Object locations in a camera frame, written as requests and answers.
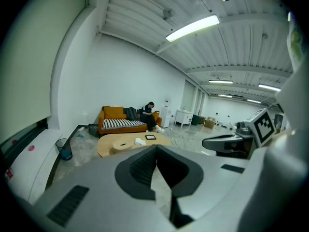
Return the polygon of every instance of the white box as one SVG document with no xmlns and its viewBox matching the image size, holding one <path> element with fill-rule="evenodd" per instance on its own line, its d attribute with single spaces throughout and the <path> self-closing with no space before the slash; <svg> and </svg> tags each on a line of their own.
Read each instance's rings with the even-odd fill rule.
<svg viewBox="0 0 309 232">
<path fill-rule="evenodd" d="M 267 108 L 256 111 L 250 118 L 245 119 L 244 123 L 255 135 L 258 147 L 262 147 L 266 144 L 276 133 L 275 126 L 269 117 Z"/>
</svg>

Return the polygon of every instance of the ceiling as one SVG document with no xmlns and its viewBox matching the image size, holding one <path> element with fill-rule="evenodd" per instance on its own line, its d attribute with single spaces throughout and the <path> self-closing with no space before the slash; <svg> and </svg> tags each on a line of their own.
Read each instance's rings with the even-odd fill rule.
<svg viewBox="0 0 309 232">
<path fill-rule="evenodd" d="M 163 10 L 174 15 L 163 19 Z M 211 14 L 220 24 L 170 43 L 166 36 Z M 292 74 L 286 46 L 287 9 L 276 0 L 109 0 L 101 32 L 160 56 L 196 81 L 210 96 L 231 94 L 266 106 Z M 233 84 L 208 81 L 232 80 Z"/>
</svg>

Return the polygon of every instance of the white cabinet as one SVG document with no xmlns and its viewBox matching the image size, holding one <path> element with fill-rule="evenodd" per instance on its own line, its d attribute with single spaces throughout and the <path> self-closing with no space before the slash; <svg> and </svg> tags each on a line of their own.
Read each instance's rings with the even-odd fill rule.
<svg viewBox="0 0 309 232">
<path fill-rule="evenodd" d="M 162 111 L 160 112 L 160 117 L 162 118 L 161 126 L 163 128 L 169 127 L 171 109 L 169 107 L 163 107 Z"/>
<path fill-rule="evenodd" d="M 183 125 L 191 124 L 192 117 L 193 117 L 192 112 L 178 109 L 176 113 L 175 122 L 181 123 L 181 127 L 183 127 Z"/>
</svg>

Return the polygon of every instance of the sneaker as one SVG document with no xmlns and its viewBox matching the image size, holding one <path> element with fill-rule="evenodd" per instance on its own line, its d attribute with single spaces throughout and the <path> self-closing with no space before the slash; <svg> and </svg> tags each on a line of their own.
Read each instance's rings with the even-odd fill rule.
<svg viewBox="0 0 309 232">
<path fill-rule="evenodd" d="M 157 132 L 165 132 L 163 128 L 156 129 Z"/>
</svg>

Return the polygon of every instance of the wooden coffee table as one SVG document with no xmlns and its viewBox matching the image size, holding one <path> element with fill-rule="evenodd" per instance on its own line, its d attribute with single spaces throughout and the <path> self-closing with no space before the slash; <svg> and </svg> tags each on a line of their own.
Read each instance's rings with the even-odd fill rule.
<svg viewBox="0 0 309 232">
<path fill-rule="evenodd" d="M 146 140 L 145 135 L 154 135 L 156 139 Z M 137 137 L 144 140 L 146 142 L 146 145 L 170 145 L 171 144 L 170 140 L 166 136 L 160 133 L 156 133 L 156 132 L 108 134 L 99 139 L 98 145 L 97 145 L 98 154 L 101 157 L 113 155 L 114 154 L 114 152 L 112 151 L 113 142 L 119 139 L 129 139 L 129 140 L 132 140 L 132 142 L 134 143 Z M 140 147 L 144 147 L 144 145 L 133 144 L 131 149 L 136 149 Z"/>
</svg>

